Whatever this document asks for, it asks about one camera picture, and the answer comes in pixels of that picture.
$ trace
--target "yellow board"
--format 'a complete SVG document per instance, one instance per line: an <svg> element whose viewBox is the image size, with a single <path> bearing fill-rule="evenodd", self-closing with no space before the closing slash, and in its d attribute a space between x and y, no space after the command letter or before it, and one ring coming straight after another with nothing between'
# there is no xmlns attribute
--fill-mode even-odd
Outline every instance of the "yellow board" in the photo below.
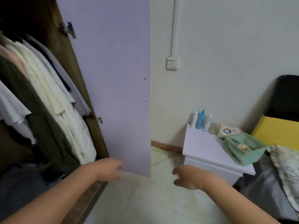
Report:
<svg viewBox="0 0 299 224"><path fill-rule="evenodd" d="M299 122L262 116L252 136L269 146L299 150Z"/></svg>

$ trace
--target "person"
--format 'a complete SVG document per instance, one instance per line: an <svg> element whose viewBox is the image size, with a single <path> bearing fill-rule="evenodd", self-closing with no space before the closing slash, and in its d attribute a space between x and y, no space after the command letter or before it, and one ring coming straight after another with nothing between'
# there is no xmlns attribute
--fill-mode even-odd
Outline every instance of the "person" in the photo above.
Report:
<svg viewBox="0 0 299 224"><path fill-rule="evenodd" d="M121 178L121 161L105 158L84 164L1 224L59 224L84 191L96 181ZM174 168L174 185L204 191L233 224L278 224L223 179L191 165Z"/></svg>

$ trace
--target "electrical socket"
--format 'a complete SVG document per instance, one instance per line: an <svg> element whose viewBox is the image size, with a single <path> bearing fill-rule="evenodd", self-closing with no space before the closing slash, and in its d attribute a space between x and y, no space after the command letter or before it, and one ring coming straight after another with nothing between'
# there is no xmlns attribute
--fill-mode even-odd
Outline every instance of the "electrical socket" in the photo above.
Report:
<svg viewBox="0 0 299 224"><path fill-rule="evenodd" d="M166 60L166 70L176 71L178 69L178 58L169 56Z"/></svg>

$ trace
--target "green storage basket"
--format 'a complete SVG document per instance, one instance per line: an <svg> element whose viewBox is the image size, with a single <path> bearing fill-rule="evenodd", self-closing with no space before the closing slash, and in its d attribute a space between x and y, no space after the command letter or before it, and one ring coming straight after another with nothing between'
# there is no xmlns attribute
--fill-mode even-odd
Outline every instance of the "green storage basket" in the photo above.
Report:
<svg viewBox="0 0 299 224"><path fill-rule="evenodd" d="M222 144L226 153L240 166L247 166L258 161L267 147L266 144L247 133L227 136Z"/></svg>

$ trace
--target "tile floor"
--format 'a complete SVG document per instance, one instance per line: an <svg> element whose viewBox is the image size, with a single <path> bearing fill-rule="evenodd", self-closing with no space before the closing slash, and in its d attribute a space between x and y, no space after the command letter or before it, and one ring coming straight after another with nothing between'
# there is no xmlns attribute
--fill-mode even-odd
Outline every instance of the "tile floor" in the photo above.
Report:
<svg viewBox="0 0 299 224"><path fill-rule="evenodd" d="M173 185L183 156L152 147L151 178L125 172L110 182L84 224L230 223L202 191Z"/></svg>

